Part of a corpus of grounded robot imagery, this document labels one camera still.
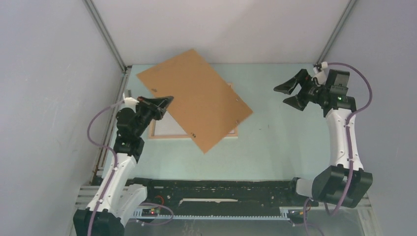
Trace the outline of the brown backing board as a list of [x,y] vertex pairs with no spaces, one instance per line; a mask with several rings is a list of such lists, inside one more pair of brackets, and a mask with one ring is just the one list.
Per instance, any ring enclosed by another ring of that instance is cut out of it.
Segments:
[[253,113],[194,49],[136,76],[154,97],[173,96],[168,112],[203,153]]

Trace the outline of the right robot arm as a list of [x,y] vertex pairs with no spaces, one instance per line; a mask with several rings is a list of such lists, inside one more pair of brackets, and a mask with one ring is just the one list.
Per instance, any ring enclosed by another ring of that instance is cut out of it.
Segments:
[[301,69],[288,81],[273,90],[289,95],[283,103],[303,111],[309,103],[323,110],[330,137],[330,163],[313,180],[295,177],[286,192],[288,203],[300,205],[305,198],[355,208],[373,183],[371,173],[364,170],[360,160],[355,123],[358,109],[353,97],[348,96],[350,73],[323,70],[311,76]]

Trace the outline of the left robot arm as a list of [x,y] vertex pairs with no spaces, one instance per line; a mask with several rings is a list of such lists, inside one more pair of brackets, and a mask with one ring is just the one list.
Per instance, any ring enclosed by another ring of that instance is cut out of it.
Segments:
[[155,200],[155,191],[148,186],[133,184],[123,194],[131,171],[137,166],[144,148],[142,134],[152,120],[163,119],[173,96],[158,98],[125,97],[108,109],[122,106],[116,114],[117,136],[113,147],[88,140],[113,156],[109,170],[85,209],[73,216],[78,236],[122,236],[133,212],[140,204]]

